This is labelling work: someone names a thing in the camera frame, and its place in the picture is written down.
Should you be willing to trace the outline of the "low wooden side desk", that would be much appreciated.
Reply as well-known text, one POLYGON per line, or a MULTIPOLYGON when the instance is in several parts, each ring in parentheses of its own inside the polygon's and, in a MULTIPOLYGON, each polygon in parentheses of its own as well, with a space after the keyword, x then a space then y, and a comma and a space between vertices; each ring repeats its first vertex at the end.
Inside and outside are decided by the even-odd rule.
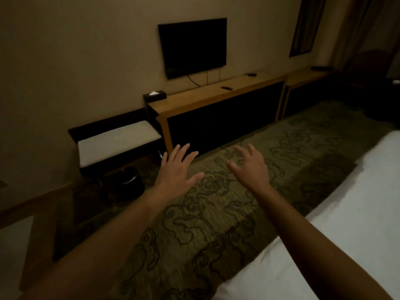
POLYGON ((307 66, 288 73, 275 121, 293 115, 320 100, 316 97, 317 92, 329 83, 330 75, 334 73, 335 69, 331 66, 307 66))

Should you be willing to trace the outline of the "person's left forearm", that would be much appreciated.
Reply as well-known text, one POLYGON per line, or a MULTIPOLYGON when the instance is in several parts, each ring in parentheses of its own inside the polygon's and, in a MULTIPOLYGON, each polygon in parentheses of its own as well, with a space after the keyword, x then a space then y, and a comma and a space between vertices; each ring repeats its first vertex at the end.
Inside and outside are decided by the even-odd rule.
POLYGON ((173 197, 161 188, 146 191, 60 259, 19 300, 106 298, 133 247, 173 197))

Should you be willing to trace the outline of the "white cushioned luggage bench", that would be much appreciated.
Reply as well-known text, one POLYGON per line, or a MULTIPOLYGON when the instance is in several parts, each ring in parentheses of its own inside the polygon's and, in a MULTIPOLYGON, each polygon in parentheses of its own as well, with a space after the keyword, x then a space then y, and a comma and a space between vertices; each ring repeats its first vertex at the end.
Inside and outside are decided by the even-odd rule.
POLYGON ((158 113, 145 107, 68 130, 83 177, 102 176, 165 149, 158 113))

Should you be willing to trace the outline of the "person's left hand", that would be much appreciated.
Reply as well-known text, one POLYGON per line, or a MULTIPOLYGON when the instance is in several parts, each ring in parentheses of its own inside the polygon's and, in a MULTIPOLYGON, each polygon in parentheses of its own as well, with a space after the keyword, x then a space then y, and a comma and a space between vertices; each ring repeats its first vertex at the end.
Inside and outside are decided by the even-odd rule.
POLYGON ((160 166, 152 189, 153 196, 165 203, 184 195, 188 191, 187 181, 191 177, 188 177, 187 171, 198 155, 198 151, 185 155, 183 161, 178 162, 178 151, 181 147, 181 145, 177 145, 169 154, 167 165, 160 166))

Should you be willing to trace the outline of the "black waste bin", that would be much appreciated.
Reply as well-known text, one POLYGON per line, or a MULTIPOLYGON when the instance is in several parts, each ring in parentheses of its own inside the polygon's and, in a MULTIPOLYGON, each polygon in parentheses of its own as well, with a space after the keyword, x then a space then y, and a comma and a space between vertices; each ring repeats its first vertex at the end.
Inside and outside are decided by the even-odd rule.
POLYGON ((102 184, 115 200, 135 200, 145 191, 139 171, 128 166, 103 177, 102 184))

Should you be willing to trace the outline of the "wooden table with white top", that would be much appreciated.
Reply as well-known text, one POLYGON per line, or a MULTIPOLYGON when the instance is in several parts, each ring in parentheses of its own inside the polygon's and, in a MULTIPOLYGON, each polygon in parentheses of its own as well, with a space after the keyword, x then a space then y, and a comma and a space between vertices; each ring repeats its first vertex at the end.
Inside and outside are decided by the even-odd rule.
POLYGON ((57 202, 73 182, 0 211, 0 300, 17 300, 52 268, 57 202))

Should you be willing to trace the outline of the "dark curtain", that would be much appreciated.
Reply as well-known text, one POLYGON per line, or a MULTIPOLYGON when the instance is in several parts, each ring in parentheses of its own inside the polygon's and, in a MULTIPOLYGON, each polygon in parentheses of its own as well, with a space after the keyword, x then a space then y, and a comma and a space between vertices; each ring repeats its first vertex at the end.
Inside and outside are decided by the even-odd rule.
POLYGON ((354 56, 370 50, 400 52, 400 0, 352 0, 340 27, 329 65, 343 69, 354 56))

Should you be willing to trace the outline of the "black wall-mounted television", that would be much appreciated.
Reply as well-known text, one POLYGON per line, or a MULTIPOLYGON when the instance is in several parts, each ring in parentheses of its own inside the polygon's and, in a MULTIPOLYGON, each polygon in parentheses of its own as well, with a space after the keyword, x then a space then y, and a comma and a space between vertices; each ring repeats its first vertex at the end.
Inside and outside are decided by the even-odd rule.
POLYGON ((168 80, 226 65, 227 18, 157 26, 168 80))

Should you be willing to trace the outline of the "person's right hand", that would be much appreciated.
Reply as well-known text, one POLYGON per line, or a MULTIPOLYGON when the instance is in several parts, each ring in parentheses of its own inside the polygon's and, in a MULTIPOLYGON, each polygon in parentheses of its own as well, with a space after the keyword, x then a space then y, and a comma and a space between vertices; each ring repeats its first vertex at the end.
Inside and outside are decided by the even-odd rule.
POLYGON ((241 146, 234 146, 240 153, 243 163, 240 167, 246 171, 246 182, 241 183, 253 195, 261 195, 271 192, 272 187, 269 184, 268 167, 264 162, 262 154, 258 151, 258 157, 252 158, 249 149, 241 146))

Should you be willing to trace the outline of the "long wooden console table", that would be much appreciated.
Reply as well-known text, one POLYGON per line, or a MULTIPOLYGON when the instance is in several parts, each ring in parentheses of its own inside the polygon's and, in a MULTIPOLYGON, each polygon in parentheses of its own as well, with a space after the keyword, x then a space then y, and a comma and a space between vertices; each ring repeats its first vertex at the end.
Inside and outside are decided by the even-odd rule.
POLYGON ((186 143, 204 154, 276 122, 287 76, 261 70, 256 77, 242 75, 167 95, 146 107, 158 113, 156 119, 169 154, 177 144, 186 143))

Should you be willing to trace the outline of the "black tissue box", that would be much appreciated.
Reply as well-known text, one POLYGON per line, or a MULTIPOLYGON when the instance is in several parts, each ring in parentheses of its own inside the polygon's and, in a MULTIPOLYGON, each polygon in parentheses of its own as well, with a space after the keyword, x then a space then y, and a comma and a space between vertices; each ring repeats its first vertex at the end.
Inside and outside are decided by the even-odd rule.
POLYGON ((166 98, 167 98, 167 94, 163 90, 152 91, 149 94, 143 94, 143 99, 146 104, 156 102, 156 101, 161 101, 166 98))

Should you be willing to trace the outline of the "person's right forearm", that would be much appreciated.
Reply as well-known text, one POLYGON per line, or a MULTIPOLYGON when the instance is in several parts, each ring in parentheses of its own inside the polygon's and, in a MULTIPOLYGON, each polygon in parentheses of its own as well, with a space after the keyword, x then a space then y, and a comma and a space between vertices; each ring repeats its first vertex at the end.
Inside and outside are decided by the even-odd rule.
POLYGON ((393 300, 372 276, 274 188, 250 187, 250 192, 319 300, 393 300))

